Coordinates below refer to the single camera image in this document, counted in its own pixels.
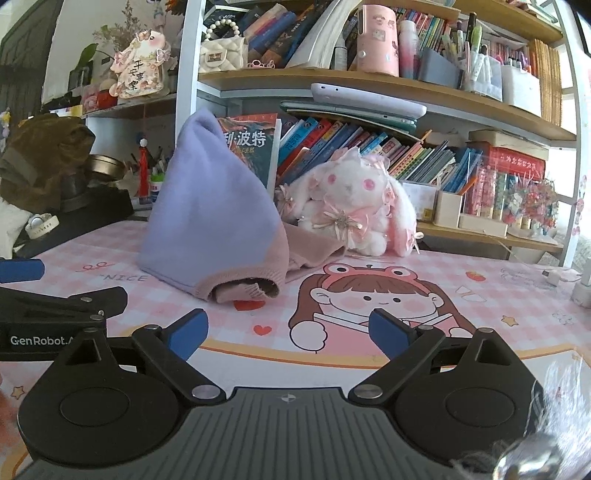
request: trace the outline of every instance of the quilted handbag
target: quilted handbag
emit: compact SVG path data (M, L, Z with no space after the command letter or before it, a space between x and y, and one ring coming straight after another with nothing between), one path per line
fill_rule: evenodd
M241 70L248 63L248 45L243 37L219 38L201 43L199 73Z

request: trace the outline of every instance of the wooden shelf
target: wooden shelf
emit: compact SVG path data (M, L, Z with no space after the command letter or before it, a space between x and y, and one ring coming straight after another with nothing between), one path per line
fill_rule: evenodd
M505 103L462 90L388 75L325 69L246 69L200 74L199 81L221 92L276 88L309 89L312 83L330 83L472 113L520 128L550 141L576 140L573 133Z
M105 110L82 115L82 118L122 118L127 120L138 120L143 117L170 115L176 111L177 94L171 93L161 98L142 99L137 98L129 102L120 103Z
M546 244L528 238L520 238L507 234L507 238L485 235L484 233L469 232L457 228L446 228L433 225L427 222L417 222L417 231L423 232L425 236L438 236L441 238L451 238L453 240L465 240L467 242L478 242L481 244L498 245L499 242L506 247L531 248L533 250L542 250L544 252L561 252L562 245Z
M527 40L537 38L551 44L563 38L558 28L520 8L506 4L504 0L456 0L454 8L459 8L464 14L474 12L480 20L516 33Z

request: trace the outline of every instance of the white charger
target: white charger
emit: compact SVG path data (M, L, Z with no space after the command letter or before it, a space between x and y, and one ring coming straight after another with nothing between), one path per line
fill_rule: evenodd
M591 309L591 258L585 263L581 279L574 284L570 299L584 309Z

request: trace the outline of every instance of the desk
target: desk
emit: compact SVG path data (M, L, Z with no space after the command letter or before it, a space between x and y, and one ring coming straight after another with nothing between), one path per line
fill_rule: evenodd
M562 245L547 244L544 242L531 240L529 238L520 238L509 234L507 234L506 238L499 238L497 236L469 232L468 230L461 230L459 228L437 226L433 223L427 222L417 222L417 230L423 232L425 235L451 238L454 240L465 240L467 242L479 242L481 244L498 245L499 243L502 243L506 247L531 248L533 250L543 250L544 252L561 252L563 249Z
M347 298L332 299L348 310L338 313L315 300L322 300L318 293L323 292L317 286L323 276L322 268L288 283L277 299L265 304L206 303L137 269L134 259L146 226L146 222L119 222L60 245L40 255L46 264L46 274L40 281L13 287L66 297L81 291L124 286L129 295L128 308L108 320L109 336L128 335L147 323L167 326L194 308L204 308L209 317L209 336L189 363L228 393L236 385L339 385L348 391L387 360L363 332L363 319L358 319L356 329L343 327L343 323L362 317L375 307L391 310L399 317L417 315L400 314L397 305L404 306L406 312L424 310L415 294L410 299L404 293L389 293L397 290L396 282L382 276L379 279L386 279L382 283L385 287L379 289L387 290L386 293L377 293L371 282L360 281L359 288L364 291L345 291ZM589 312L569 300L573 284L561 282L553 287L536 266L435 252L413 253L407 258L346 257L340 263L356 270L367 270L371 265L382 271L397 267L396 270L402 269L409 275L416 274L417 280L440 299L434 304L443 302L455 312L455 323L442 328L446 333L464 335L477 327L493 327L539 379L550 359L565 364L581 357L591 361L587 355L591 348ZM324 294L331 296L335 292ZM402 301L387 302L394 297ZM333 321L317 320L318 314L324 319L333 316ZM316 319L309 324L320 326L309 329L307 336L305 332L300 335L301 345L296 345L290 336L290 321L293 323L294 319ZM325 340L318 341L319 329L327 333ZM5 460L0 480L10 480L26 456L15 413L47 366L48 362L0 364L0 414L4 425L0 460Z

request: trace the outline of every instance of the cartoon girl's face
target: cartoon girl's face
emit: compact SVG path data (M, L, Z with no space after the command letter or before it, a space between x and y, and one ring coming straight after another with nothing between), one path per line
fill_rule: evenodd
M324 288L314 288L310 295L320 304L321 309L324 305L332 305L343 312L363 317L369 317L373 309L384 309L399 319L419 319L434 314L437 308L443 305L443 299L434 293L423 296L418 293L379 293L376 291L332 292Z

